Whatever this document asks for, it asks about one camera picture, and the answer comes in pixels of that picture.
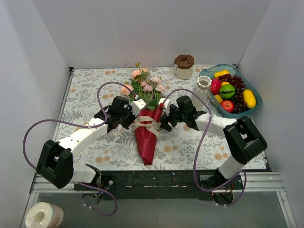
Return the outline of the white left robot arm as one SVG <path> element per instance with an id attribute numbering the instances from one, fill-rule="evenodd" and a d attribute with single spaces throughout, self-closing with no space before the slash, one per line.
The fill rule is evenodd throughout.
<path id="1" fill-rule="evenodd" d="M 98 189 L 101 171 L 88 164 L 76 165 L 73 159 L 119 125 L 128 129 L 145 107 L 142 99 L 129 102 L 122 96 L 116 96 L 106 110 L 96 113 L 83 128 L 57 142 L 45 142 L 36 172 L 59 189 L 72 182 L 82 182 L 91 190 Z"/>

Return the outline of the red paper bouquet wrap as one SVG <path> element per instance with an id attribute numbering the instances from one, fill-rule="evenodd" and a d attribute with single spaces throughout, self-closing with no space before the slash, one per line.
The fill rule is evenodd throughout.
<path id="1" fill-rule="evenodd" d="M 156 122 L 160 122 L 162 110 L 158 107 L 153 111 L 146 108 L 140 112 L 139 116 L 148 116 Z M 157 139 L 155 135 L 147 131 L 143 127 L 137 128 L 135 131 L 138 154 L 141 156 L 144 165 L 152 165 Z"/>

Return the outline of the cream ribbon gold lettering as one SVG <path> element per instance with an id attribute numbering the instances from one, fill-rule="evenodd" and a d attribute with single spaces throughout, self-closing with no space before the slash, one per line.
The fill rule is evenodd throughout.
<path id="1" fill-rule="evenodd" d="M 161 125 L 161 123 L 156 122 L 151 117 L 138 116 L 130 126 L 131 126 L 131 129 L 134 130 L 134 131 L 139 127 L 143 127 L 147 131 L 154 134 L 156 139 L 159 139 L 159 137 L 160 137 L 160 133 L 159 133 L 160 125 Z M 117 130 L 111 130 L 110 134 L 112 134 L 114 136 L 119 136 L 124 132 L 125 132 L 125 129 L 123 127 L 118 127 Z"/>

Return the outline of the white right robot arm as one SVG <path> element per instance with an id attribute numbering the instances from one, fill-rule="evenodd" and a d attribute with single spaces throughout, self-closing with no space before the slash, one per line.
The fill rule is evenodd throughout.
<path id="1" fill-rule="evenodd" d="M 159 108 L 164 111 L 160 118 L 161 129 L 170 132 L 177 123 L 185 123 L 203 135 L 214 133 L 225 137 L 230 150 L 229 157 L 206 180 L 198 181 L 196 168 L 193 168 L 194 182 L 200 190 L 212 192 L 227 188 L 243 167 L 267 148 L 265 139 L 249 117 L 233 119 L 212 116 L 210 111 L 196 110 L 186 95 L 179 97 L 176 102 L 177 105 L 170 104 L 167 98 L 159 101 Z"/>

